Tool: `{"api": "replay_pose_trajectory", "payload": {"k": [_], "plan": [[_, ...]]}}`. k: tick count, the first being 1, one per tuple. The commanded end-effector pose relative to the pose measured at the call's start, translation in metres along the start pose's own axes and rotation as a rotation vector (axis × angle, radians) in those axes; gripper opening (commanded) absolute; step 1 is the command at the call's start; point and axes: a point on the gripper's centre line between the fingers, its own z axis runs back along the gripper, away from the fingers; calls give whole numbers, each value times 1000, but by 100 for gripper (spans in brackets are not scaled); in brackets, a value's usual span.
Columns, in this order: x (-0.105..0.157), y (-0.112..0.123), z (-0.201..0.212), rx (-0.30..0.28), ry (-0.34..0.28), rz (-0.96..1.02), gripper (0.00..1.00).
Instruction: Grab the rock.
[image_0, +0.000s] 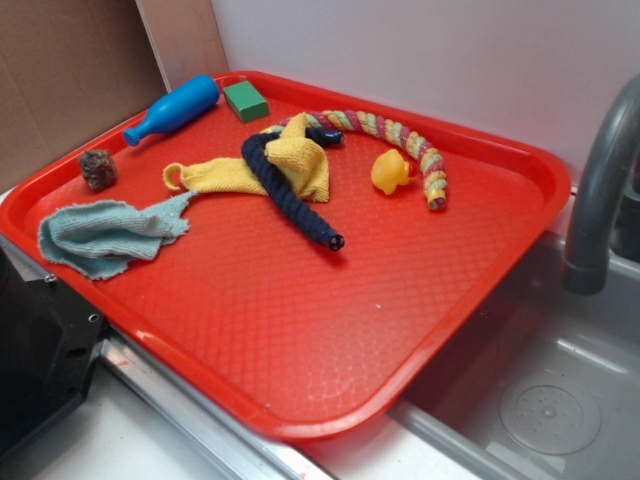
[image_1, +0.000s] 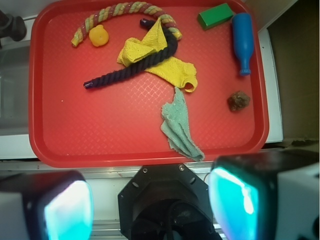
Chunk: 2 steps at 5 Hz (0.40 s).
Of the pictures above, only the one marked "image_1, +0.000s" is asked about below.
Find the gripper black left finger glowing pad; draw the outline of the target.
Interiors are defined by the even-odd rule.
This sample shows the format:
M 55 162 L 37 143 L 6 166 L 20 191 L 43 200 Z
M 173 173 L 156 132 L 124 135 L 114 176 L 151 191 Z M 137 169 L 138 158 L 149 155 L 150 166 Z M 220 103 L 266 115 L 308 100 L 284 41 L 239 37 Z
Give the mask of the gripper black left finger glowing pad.
M 0 179 L 2 240 L 88 240 L 93 219 L 92 190 L 78 171 Z

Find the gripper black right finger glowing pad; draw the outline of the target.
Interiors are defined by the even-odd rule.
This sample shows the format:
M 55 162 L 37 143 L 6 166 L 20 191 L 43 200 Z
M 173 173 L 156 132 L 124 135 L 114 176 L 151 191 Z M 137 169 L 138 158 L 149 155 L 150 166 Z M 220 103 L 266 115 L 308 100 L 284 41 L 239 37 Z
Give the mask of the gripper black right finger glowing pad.
M 229 240 L 317 240 L 320 156 L 267 150 L 218 157 L 208 179 L 213 215 Z

